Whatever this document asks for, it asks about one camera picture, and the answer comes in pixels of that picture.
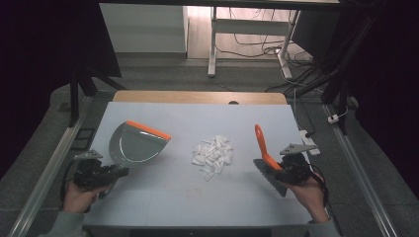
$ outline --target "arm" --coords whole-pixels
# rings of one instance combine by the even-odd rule
[[[58,213],[49,233],[41,235],[41,237],[86,236],[82,230],[84,211],[96,200],[98,193],[108,189],[109,187],[102,187],[83,192],[74,183],[71,183],[65,195],[62,211]]]
[[[329,215],[324,209],[323,191],[313,178],[310,177],[304,184],[298,186],[285,183],[283,185],[293,191],[296,199],[311,215],[312,220],[308,222],[308,232],[311,237],[340,236],[333,220],[329,218]]]

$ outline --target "human hand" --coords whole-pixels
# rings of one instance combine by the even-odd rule
[[[281,184],[293,191],[296,199],[308,210],[314,222],[321,223],[329,220],[323,205],[323,190],[312,177],[301,185]]]
[[[93,202],[100,192],[105,192],[109,186],[101,187],[92,191],[83,191],[73,182],[70,183],[64,198],[63,211],[83,213]]]

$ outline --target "sleeve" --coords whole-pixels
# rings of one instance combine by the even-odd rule
[[[55,219],[52,229],[40,237],[85,237],[83,228],[84,214],[61,211]]]
[[[333,219],[323,223],[309,221],[308,232],[310,233],[310,237],[340,237]]]

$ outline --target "dustpan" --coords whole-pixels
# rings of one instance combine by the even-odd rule
[[[157,156],[171,139],[169,134],[128,120],[114,132],[109,144],[112,160],[123,168],[135,168]]]

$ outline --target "white wall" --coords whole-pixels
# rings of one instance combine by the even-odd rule
[[[187,7],[100,6],[115,52],[187,51]]]

